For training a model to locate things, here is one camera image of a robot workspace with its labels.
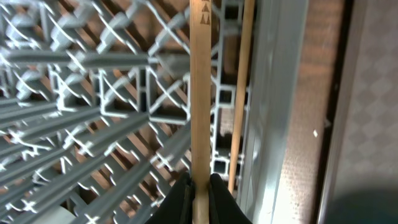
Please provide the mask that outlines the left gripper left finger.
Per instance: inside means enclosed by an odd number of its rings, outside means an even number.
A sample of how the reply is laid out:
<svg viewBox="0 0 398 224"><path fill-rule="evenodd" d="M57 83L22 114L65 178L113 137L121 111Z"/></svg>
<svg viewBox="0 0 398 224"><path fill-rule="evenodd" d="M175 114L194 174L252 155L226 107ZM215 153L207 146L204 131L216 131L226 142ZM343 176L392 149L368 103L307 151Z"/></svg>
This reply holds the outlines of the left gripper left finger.
<svg viewBox="0 0 398 224"><path fill-rule="evenodd" d="M190 174L183 173L146 224L192 224L195 185Z"/></svg>

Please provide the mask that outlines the light blue bowl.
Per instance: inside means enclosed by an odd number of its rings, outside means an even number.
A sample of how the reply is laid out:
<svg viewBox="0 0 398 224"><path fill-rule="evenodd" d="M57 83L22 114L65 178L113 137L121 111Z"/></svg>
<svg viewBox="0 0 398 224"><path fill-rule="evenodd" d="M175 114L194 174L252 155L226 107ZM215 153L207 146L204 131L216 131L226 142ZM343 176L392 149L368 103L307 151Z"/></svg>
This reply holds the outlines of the light blue bowl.
<svg viewBox="0 0 398 224"><path fill-rule="evenodd" d="M397 189L360 189L334 199L326 224L397 224Z"/></svg>

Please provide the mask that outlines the wooden chopstick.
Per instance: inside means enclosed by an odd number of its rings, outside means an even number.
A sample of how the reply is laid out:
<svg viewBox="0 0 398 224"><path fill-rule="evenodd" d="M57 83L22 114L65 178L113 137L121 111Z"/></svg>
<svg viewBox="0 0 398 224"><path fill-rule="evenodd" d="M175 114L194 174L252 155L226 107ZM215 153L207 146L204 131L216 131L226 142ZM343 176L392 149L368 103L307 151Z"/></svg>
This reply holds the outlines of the wooden chopstick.
<svg viewBox="0 0 398 224"><path fill-rule="evenodd" d="M211 2L190 0L190 104L193 223L210 222Z"/></svg>
<svg viewBox="0 0 398 224"><path fill-rule="evenodd" d="M243 125L244 102L248 76L249 57L251 51L252 25L254 20L255 0L244 1L243 26L239 50L238 79L234 107L234 124L231 141L231 157L229 163L228 190L233 194L235 186L236 168Z"/></svg>

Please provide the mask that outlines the white cup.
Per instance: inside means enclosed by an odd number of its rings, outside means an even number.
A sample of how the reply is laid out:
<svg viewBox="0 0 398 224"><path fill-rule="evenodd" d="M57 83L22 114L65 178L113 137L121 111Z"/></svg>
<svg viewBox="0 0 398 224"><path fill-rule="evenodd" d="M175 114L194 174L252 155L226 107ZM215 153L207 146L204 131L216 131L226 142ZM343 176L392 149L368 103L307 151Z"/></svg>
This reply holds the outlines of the white cup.
<svg viewBox="0 0 398 224"><path fill-rule="evenodd" d="M39 218L34 220L32 224L69 224L76 216L61 206L51 208L43 213Z"/></svg>

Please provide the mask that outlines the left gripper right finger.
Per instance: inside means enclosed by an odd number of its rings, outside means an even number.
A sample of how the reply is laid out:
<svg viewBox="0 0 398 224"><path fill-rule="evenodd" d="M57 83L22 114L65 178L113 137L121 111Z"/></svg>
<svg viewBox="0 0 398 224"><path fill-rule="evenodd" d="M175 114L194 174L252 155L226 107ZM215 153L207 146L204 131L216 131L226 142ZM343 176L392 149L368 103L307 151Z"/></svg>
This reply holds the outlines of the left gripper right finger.
<svg viewBox="0 0 398 224"><path fill-rule="evenodd" d="M210 224L251 224L230 194L219 174L210 175Z"/></svg>

